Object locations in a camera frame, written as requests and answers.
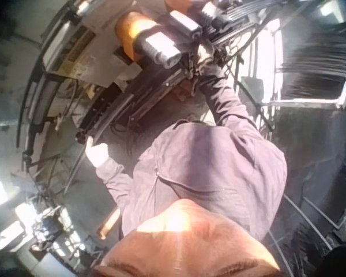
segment metal pole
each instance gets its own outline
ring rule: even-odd
[[[310,225],[310,227],[318,234],[318,236],[323,240],[325,245],[328,247],[329,250],[332,250],[331,245],[328,243],[328,241],[325,239],[325,237],[322,235],[322,233],[316,228],[316,226],[311,222],[311,220],[301,211],[301,209],[290,199],[286,194],[283,195],[283,197],[299,212],[299,214],[303,217],[303,219],[306,220],[306,222]]]
[[[288,274],[291,276],[291,277],[294,277],[294,274],[292,273],[292,270],[291,270],[291,267],[289,267],[289,264],[286,260],[286,257],[284,256],[282,250],[281,250],[281,247],[279,246],[278,242],[276,241],[274,235],[272,234],[271,231],[269,231],[269,235],[270,237],[272,238],[273,242],[274,242],[274,245],[276,246],[278,252],[279,252],[279,255],[281,255],[281,258],[282,258],[282,261],[284,263],[284,265],[286,266],[286,269],[288,271]]]
[[[265,125],[268,127],[268,129],[272,132],[274,131],[274,127],[272,126],[272,124],[270,124],[269,120],[266,118],[266,116],[264,115],[264,113],[261,110],[261,106],[260,104],[258,104],[255,99],[253,98],[253,96],[251,95],[251,93],[249,92],[249,90],[241,83],[241,82],[237,82],[238,86],[242,89],[242,91],[246,94],[246,96],[250,99],[250,101],[253,103],[253,105],[255,106],[256,111],[258,112],[258,114],[260,115],[260,117],[264,120]]]

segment metal frame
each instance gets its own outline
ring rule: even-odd
[[[246,41],[246,43],[235,54],[233,54],[229,58],[227,58],[227,63],[229,61],[233,60],[234,58],[236,58],[235,73],[233,74],[233,72],[231,72],[231,70],[230,70],[230,74],[234,78],[234,89],[235,89],[235,91],[237,90],[237,87],[239,87],[246,94],[246,96],[250,99],[252,104],[255,106],[256,112],[260,115],[260,117],[262,118],[262,120],[264,121],[266,127],[269,129],[270,132],[274,131],[274,126],[269,122],[269,120],[264,115],[263,111],[261,110],[263,105],[261,103],[257,103],[256,102],[256,100],[254,99],[254,97],[250,93],[249,88],[245,84],[242,84],[238,80],[238,75],[239,75],[240,64],[243,63],[242,54],[256,40],[256,38],[258,37],[260,32],[264,30],[264,28],[267,26],[267,24],[269,22],[271,22],[275,18],[275,16],[278,14],[278,12],[279,11],[276,8],[272,9],[269,12],[269,14],[264,18],[262,23],[260,23],[260,25],[258,25],[255,28],[255,31],[251,34],[251,36]]]
[[[292,273],[291,267],[289,266],[288,261],[287,261],[286,257],[284,256],[282,249],[279,246],[278,242],[276,241],[276,238],[274,237],[273,233],[271,231],[269,231],[268,234],[270,235],[271,239],[273,240],[274,245],[276,246],[276,248],[279,252],[279,255],[282,258],[282,261],[283,261],[284,265],[286,266],[288,274],[290,275],[290,277],[294,277],[294,274]]]
[[[329,218],[325,213],[323,213],[313,202],[311,202],[308,198],[303,197],[303,199],[305,200],[305,202],[307,204],[309,204],[310,206],[312,206],[321,216],[323,216],[335,229],[339,230],[343,224],[345,224],[346,222],[346,215],[344,216],[343,220],[341,221],[340,224],[335,224],[335,222],[333,220],[331,220],[331,218]]]
[[[328,247],[329,250],[332,250],[331,245],[326,240],[326,238],[322,235],[322,233],[316,228],[316,226],[311,222],[311,220],[304,214],[304,212],[286,195],[284,194],[283,197],[289,202],[294,209],[305,219],[305,221],[310,225],[310,227],[318,234],[320,239],[324,242],[324,244]]]

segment person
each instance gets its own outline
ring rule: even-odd
[[[283,153],[265,140],[206,63],[198,80],[216,126],[179,121],[138,159],[133,178],[106,144],[86,155],[121,210],[125,236],[91,276],[279,276],[259,242],[284,192]]]

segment equipment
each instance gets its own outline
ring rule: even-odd
[[[76,107],[69,104],[65,110],[77,108],[78,142],[85,143],[90,135],[97,140],[116,124],[131,132],[169,91],[198,74],[197,50],[202,40],[215,48],[214,61],[224,64],[229,58],[228,44],[258,25],[256,12],[284,2],[160,1],[169,12],[154,19],[142,13],[139,2],[143,0],[71,1],[56,15],[28,81],[18,123],[17,147],[22,119],[29,119],[23,158],[27,167],[44,124],[65,117],[49,116],[65,80],[77,80],[78,91],[69,99],[73,103],[78,97]],[[88,99],[81,101],[83,95]],[[70,171],[67,187],[83,151]]]
[[[164,34],[164,28],[141,13],[131,12],[119,19],[116,33],[125,53],[135,62],[145,54],[168,69],[182,57],[175,43]]]

